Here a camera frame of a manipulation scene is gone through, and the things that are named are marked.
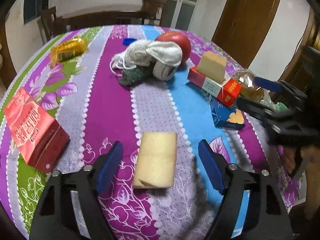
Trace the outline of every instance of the barcode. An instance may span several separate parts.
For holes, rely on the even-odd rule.
[[[73,58],[75,55],[76,54],[75,54],[74,50],[59,52],[58,53],[58,61],[64,61],[64,60]]]

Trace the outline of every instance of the red and white box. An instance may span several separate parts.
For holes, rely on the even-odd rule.
[[[240,94],[241,85],[225,73],[224,82],[218,84],[197,71],[197,66],[189,69],[188,80],[213,95],[225,106],[232,106]]]
[[[69,135],[33,98],[20,88],[4,114],[12,137],[26,164],[51,172],[69,141]]]

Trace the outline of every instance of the silver screw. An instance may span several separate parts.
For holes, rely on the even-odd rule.
[[[91,171],[92,169],[93,169],[93,166],[90,164],[83,167],[84,171]]]
[[[267,170],[262,170],[261,173],[263,176],[269,176],[269,171]]]
[[[229,169],[232,170],[232,171],[235,171],[236,169],[238,169],[237,164],[234,164],[234,163],[230,163],[228,167],[229,167]]]
[[[61,174],[61,172],[59,170],[55,170],[53,171],[53,173],[51,174],[52,177],[57,177]]]

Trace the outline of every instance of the tablecloth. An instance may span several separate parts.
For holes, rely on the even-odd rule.
[[[127,37],[154,40],[167,30],[148,25],[114,25],[62,34],[37,51],[12,82],[0,110],[0,200],[26,238],[47,175],[25,164],[6,125],[4,106],[21,86],[70,135],[70,144],[56,167],[62,173],[94,163],[116,140],[123,144],[124,157],[112,187],[99,196],[101,208],[120,240],[204,238],[222,196],[212,188],[198,158],[197,145],[201,139],[244,170],[269,170],[278,180],[278,188],[290,210],[300,184],[285,174],[279,154],[268,146],[260,122],[245,114],[245,128],[240,131],[215,128],[208,94],[187,80],[188,69],[198,64],[202,54],[209,50],[227,58],[229,74],[241,68],[221,48],[181,31],[188,36],[192,51],[186,65],[179,67],[172,80],[149,79],[131,88],[118,84],[109,62],[114,54],[125,50],[122,40]],[[89,40],[87,52],[50,69],[50,48],[76,35]],[[132,189],[143,131],[178,133],[174,187],[161,194]],[[244,192],[233,236],[242,231],[248,199],[249,192]],[[77,192],[72,192],[72,200],[80,232],[89,237]]]

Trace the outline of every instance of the blue lid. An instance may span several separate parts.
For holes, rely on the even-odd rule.
[[[136,40],[137,39],[135,39],[135,38],[125,38],[125,39],[123,39],[122,44],[124,46],[129,46],[131,43],[135,42]]]

